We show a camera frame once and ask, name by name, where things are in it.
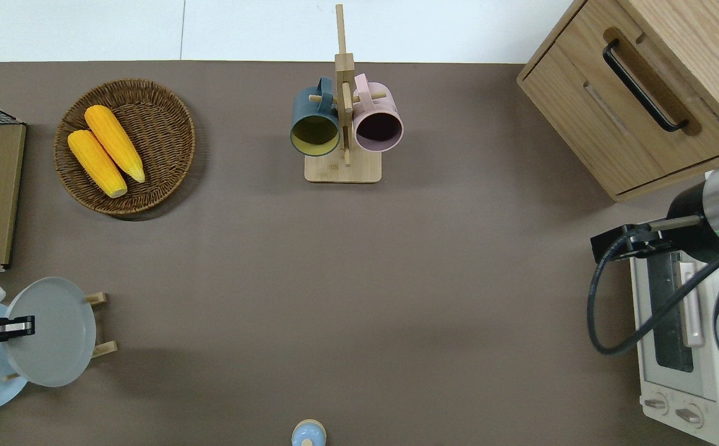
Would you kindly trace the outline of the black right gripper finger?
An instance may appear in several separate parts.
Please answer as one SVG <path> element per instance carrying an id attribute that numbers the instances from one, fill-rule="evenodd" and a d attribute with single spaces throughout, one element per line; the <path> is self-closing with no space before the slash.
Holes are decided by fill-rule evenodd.
<path id="1" fill-rule="evenodd" d="M 615 241 L 634 229 L 635 226 L 619 226 L 590 237 L 590 248 L 594 256 L 594 262 L 600 263 L 605 253 L 609 251 L 611 246 L 615 245 Z M 635 249 L 632 241 L 628 239 L 623 245 L 612 251 L 611 259 L 621 260 L 632 256 L 635 256 Z"/>

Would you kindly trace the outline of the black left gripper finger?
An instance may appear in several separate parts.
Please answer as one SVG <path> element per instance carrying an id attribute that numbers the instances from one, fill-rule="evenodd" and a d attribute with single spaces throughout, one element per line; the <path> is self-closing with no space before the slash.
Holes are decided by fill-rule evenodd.
<path id="1" fill-rule="evenodd" d="M 8 319 L 0 317 L 0 339 L 31 336 L 35 333 L 35 316 L 27 315 Z"/>

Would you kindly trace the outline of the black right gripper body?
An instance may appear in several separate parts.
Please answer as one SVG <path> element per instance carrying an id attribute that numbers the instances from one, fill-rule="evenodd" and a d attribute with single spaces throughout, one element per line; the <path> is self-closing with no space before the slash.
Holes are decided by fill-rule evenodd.
<path id="1" fill-rule="evenodd" d="M 676 250 L 674 241 L 664 234 L 668 231 L 666 220 L 648 221 L 632 226 L 629 231 L 630 255 L 655 255 Z"/>

